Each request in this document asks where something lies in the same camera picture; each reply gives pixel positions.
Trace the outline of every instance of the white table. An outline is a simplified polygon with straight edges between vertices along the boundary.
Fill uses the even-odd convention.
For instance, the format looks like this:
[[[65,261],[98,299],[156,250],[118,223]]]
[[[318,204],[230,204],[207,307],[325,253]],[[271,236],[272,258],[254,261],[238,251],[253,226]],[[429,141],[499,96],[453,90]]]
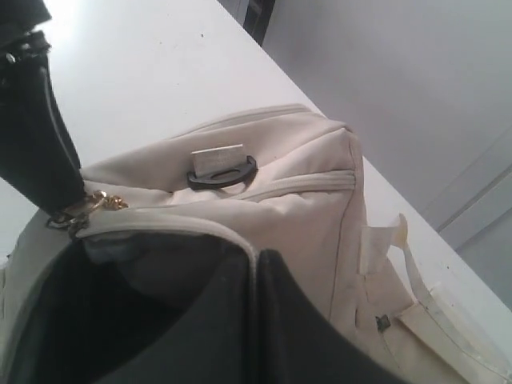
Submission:
[[[294,102],[316,108],[215,0],[46,3],[54,89],[85,166],[223,114]],[[512,313],[365,165],[370,224],[404,213],[428,285],[443,284],[512,360]],[[5,183],[0,196],[0,252],[8,254],[35,208]]]

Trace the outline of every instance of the wall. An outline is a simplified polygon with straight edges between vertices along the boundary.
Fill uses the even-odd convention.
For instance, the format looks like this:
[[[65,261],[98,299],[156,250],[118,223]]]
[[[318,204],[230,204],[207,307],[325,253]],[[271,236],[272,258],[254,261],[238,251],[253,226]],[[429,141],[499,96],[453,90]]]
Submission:
[[[265,50],[423,212],[512,123],[509,0],[279,0]]]

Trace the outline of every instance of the white bag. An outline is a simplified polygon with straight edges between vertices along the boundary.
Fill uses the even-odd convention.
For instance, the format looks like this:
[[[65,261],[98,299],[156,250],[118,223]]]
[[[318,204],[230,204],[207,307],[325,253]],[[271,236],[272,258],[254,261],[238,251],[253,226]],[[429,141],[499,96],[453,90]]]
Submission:
[[[258,163],[251,182],[218,190],[187,186],[193,152],[240,144]],[[406,242],[404,217],[396,227],[366,226],[362,153],[343,123],[303,106],[255,110],[82,174],[90,193],[120,196],[129,207],[97,209],[87,215],[87,227],[74,228],[76,236],[86,240],[94,261],[118,262],[144,294],[165,296],[163,285],[187,273],[152,265],[161,259],[151,256],[125,264],[125,256],[102,247],[105,240],[141,231],[211,234],[239,245],[253,261],[259,250],[275,249],[331,325],[388,370],[417,383],[512,382],[506,359],[423,284]],[[45,228],[46,219],[35,216],[1,275],[4,372],[38,289],[69,243],[67,234]],[[404,251],[415,297],[387,259],[391,245]],[[24,254],[38,257],[27,260]]]

